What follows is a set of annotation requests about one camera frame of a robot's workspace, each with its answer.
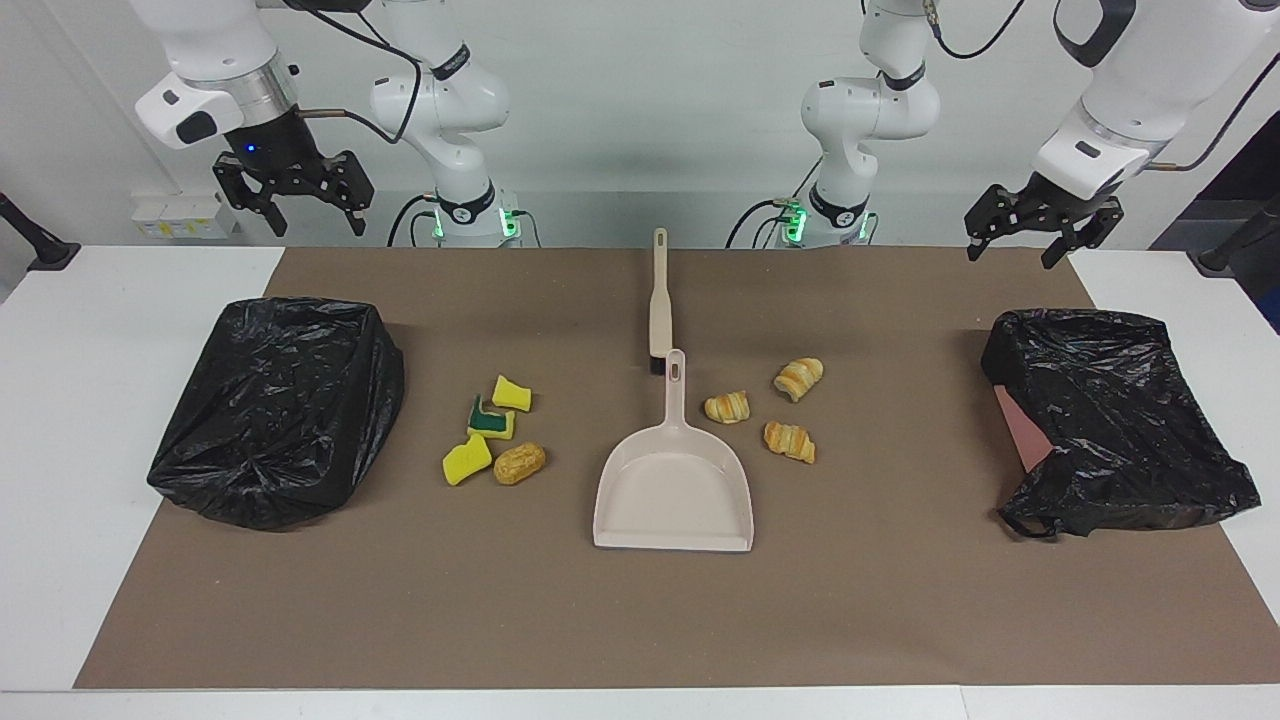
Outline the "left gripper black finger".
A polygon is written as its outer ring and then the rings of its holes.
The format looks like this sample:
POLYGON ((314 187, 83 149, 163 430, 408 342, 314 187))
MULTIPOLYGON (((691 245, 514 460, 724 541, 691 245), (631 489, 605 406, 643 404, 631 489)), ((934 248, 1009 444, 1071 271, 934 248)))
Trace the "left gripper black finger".
POLYGON ((991 186, 965 213, 964 225, 969 245, 966 256, 975 263, 989 245, 1010 233, 1009 227, 1016 223, 1011 206, 1016 195, 1004 186, 991 186))
POLYGON ((1050 270, 1078 249, 1097 249, 1124 218, 1119 197, 1070 202, 1048 214, 1048 229, 1059 234, 1041 254, 1041 265, 1050 270))

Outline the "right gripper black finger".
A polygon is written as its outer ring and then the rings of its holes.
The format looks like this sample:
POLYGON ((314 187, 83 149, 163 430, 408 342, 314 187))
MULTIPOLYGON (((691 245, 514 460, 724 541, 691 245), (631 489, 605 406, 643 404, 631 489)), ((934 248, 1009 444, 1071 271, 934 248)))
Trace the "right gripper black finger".
POLYGON ((234 209, 259 214, 275 237, 285 234, 288 222, 274 200, 278 177, 273 170, 247 167, 237 155, 224 151, 214 161, 212 173, 234 209))
POLYGON ((356 237, 366 232, 365 214, 374 195, 372 182, 353 151, 321 158, 321 200, 342 210, 356 237))

